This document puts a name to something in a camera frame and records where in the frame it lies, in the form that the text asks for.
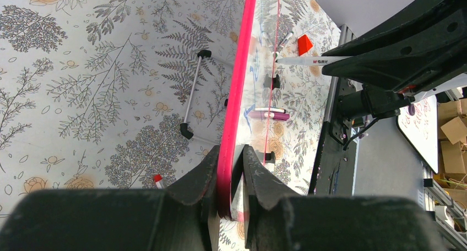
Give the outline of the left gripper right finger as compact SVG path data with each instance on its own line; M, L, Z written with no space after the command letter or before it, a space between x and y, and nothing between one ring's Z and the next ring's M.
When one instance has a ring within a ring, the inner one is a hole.
M445 250L435 222L399 197L300 195L242 151L249 250Z

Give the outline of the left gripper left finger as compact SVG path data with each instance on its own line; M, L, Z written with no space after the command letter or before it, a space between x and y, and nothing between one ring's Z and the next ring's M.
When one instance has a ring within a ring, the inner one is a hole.
M220 148L165 189L48 189L1 228L1 250L215 250Z

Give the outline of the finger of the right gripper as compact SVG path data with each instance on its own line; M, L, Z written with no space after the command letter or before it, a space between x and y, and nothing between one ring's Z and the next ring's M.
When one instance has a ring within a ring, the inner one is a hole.
M322 72L415 93L466 72L466 0L414 0L355 40L326 52Z

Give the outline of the pink framed whiteboard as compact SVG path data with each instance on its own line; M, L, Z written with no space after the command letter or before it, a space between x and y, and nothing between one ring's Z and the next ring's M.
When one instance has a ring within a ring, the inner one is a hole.
M266 76L275 75L274 52L287 35L279 32L280 12L281 0L245 0L218 159L216 186L222 218L237 216L232 200L242 176L238 159L244 145L268 138L254 133L252 125L268 126L272 119L254 119L248 114L256 107L272 107L273 90L263 83Z

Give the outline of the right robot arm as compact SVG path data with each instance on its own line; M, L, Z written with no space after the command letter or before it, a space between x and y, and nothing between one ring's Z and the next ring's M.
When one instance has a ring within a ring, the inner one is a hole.
M341 60L325 65L323 74L363 86L339 97L343 117L397 116L417 94L466 72L466 0L414 0L325 55Z

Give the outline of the red capped marker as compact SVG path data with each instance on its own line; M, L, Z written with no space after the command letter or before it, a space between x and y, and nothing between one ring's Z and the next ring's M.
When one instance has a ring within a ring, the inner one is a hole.
M160 175L160 174L154 175L153 176L153 181L154 181L155 187L157 189L164 189L165 188L164 179L163 179L162 175Z

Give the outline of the magenta capped marker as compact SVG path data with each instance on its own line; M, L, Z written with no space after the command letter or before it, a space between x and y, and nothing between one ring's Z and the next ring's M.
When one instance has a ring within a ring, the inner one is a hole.
M254 119L273 119L276 121L287 121L290 118L288 113L277 113L277 112L267 112L267 111L251 111L248 116Z

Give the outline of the red triangular block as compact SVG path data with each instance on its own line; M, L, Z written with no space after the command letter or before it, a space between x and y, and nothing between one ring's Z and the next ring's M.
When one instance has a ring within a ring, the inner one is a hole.
M302 56L313 48L313 43L307 35L302 35L297 39L298 55Z

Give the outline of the floral patterned table mat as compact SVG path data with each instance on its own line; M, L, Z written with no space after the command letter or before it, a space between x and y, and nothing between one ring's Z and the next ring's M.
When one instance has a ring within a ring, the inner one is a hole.
M1 0L1 228L48 189L170 185L221 141L245 0Z

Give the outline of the green capped marker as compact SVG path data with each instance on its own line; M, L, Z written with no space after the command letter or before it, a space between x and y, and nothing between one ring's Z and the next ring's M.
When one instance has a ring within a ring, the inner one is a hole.
M294 35L294 32L293 31L290 31L283 39L282 41L279 43L279 45L277 46L275 52L274 52L274 58L277 58L279 53L283 50L283 48L287 45L287 43L290 41L290 39L292 38L292 36Z

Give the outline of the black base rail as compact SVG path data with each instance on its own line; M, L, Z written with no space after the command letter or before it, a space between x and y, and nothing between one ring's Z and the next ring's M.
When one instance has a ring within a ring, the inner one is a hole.
M343 120L337 109L338 98L355 91L355 86L349 80L332 77L309 195L351 196L355 193L359 144L354 140L346 150L343 149L355 130L352 129L351 122Z

